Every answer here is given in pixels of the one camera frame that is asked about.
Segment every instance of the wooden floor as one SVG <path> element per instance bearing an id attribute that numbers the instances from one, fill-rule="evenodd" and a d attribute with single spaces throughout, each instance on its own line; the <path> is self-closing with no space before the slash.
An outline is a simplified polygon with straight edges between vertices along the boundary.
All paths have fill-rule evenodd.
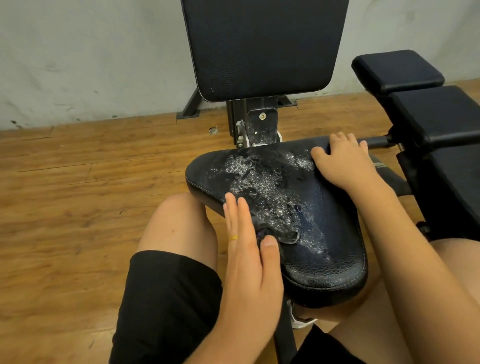
<path id="1" fill-rule="evenodd" d="M 480 101 L 480 80 L 461 86 Z M 365 93 L 279 110 L 284 140 L 389 127 Z M 166 114 L 1 132 L 0 361 L 106 363 L 129 259 L 149 217 L 168 195 L 187 191 L 184 171 L 196 156 L 232 147 L 224 109 L 181 121 Z M 373 153 L 400 173 L 396 152 Z M 413 198 L 402 202 L 421 218 Z M 226 229 L 208 215 L 222 278 Z M 258 362 L 275 363 L 272 345 Z"/>

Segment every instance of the hand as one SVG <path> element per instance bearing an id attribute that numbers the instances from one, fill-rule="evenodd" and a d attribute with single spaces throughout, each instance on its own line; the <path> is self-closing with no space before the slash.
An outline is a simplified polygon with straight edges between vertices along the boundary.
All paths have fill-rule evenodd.
<path id="1" fill-rule="evenodd" d="M 272 337 L 280 318 L 283 281 L 280 252 L 273 236 L 266 236 L 260 250 L 248 204 L 244 198 L 225 195 L 227 221 L 227 273 L 214 331 L 238 343 L 237 355 L 253 363 Z"/>
<path id="2" fill-rule="evenodd" d="M 311 155 L 320 173 L 335 186 L 350 193 L 379 180 L 372 160 L 368 155 L 365 140 L 357 143 L 355 135 L 343 133 L 330 135 L 330 155 L 316 146 Z"/>

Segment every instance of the white wall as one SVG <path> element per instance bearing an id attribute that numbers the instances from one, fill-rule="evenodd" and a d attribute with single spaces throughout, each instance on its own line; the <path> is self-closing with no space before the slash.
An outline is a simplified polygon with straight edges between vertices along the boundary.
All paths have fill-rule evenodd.
<path id="1" fill-rule="evenodd" d="M 313 94 L 362 90 L 351 60 L 396 49 L 447 80 L 480 77 L 479 24 L 480 0 L 350 0 L 334 77 Z M 180 0 L 0 0 L 0 129 L 178 111 L 194 89 Z"/>

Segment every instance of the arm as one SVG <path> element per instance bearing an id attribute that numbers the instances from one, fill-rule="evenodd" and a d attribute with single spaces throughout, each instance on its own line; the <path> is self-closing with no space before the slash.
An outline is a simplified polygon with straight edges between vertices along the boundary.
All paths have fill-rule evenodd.
<path id="1" fill-rule="evenodd" d="M 320 172 L 357 206 L 380 264 L 398 324 L 417 363 L 477 363 L 480 306 L 413 224 L 378 176 L 365 142 L 331 136 L 331 155 L 314 148 Z"/>
<path id="2" fill-rule="evenodd" d="M 186 364 L 253 364 L 280 318 L 283 280 L 273 236 L 260 249 L 247 202 L 228 193 L 224 204 L 230 242 L 218 320 Z"/>

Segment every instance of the white sneaker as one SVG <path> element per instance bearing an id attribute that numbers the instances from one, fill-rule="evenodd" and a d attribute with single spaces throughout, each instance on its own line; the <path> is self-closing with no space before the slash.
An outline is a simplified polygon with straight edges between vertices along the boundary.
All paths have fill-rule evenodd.
<path id="1" fill-rule="evenodd" d="M 293 303 L 291 300 L 287 300 L 288 311 L 290 312 L 290 322 L 292 324 L 293 329 L 298 328 L 305 328 L 308 325 L 313 324 L 317 319 L 316 318 L 309 318 L 307 320 L 302 320 L 301 318 L 297 318 L 293 314 Z"/>

